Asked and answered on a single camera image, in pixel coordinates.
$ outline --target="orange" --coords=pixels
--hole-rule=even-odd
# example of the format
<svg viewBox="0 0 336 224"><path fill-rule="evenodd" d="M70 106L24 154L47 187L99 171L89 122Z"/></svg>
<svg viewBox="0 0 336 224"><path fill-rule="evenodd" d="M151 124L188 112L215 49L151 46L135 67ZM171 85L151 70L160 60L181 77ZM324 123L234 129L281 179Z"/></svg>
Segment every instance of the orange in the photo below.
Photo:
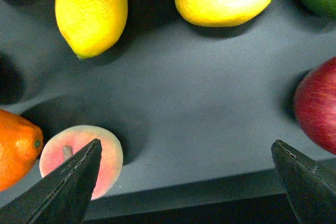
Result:
<svg viewBox="0 0 336 224"><path fill-rule="evenodd" d="M43 148L42 130L23 117L0 110L0 191L21 180Z"/></svg>

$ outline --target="fruit holder tray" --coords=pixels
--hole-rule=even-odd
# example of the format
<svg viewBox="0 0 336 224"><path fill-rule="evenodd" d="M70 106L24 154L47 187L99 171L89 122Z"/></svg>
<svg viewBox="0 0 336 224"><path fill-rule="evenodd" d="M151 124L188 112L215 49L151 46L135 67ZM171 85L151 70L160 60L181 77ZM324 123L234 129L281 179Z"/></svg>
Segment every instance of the fruit holder tray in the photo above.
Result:
<svg viewBox="0 0 336 224"><path fill-rule="evenodd" d="M283 193L276 139L335 167L297 124L293 92L336 55L336 22L298 0L274 0L233 28L185 22L174 0L129 0L120 40L80 61L62 38L55 0L0 0L1 109L41 127L104 127L124 166L86 219ZM38 162L0 193L0 207L41 179Z"/></svg>

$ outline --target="red apple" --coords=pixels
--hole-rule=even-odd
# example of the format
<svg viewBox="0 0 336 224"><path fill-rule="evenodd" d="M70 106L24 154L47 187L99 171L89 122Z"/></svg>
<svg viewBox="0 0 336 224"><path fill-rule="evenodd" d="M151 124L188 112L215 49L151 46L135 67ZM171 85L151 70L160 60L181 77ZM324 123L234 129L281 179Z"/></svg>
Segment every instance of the red apple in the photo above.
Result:
<svg viewBox="0 0 336 224"><path fill-rule="evenodd" d="M336 57L312 70L294 96L296 119L305 134L336 154Z"/></svg>
<svg viewBox="0 0 336 224"><path fill-rule="evenodd" d="M123 153L116 136L101 127L78 125L51 138L43 148L40 158L39 168L42 177L52 172L95 138L101 141L102 153L96 187L91 199L103 196L119 177Z"/></svg>

